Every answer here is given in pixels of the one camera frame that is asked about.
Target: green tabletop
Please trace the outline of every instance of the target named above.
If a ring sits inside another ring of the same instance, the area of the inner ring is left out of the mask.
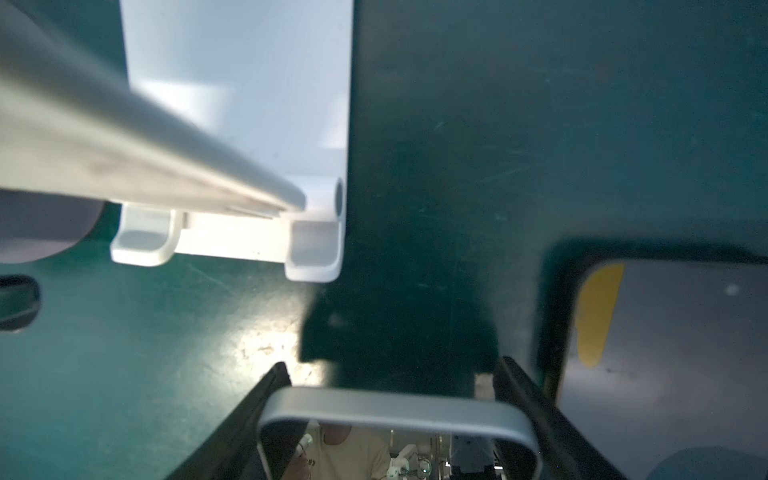
[[[19,3],[124,69],[117,2]],[[0,336],[0,478],[160,478],[280,360],[295,383],[456,396],[500,354],[536,374],[563,245],[765,253],[766,13],[358,1],[341,277],[118,265],[113,204],[70,250],[0,266],[42,302]]]

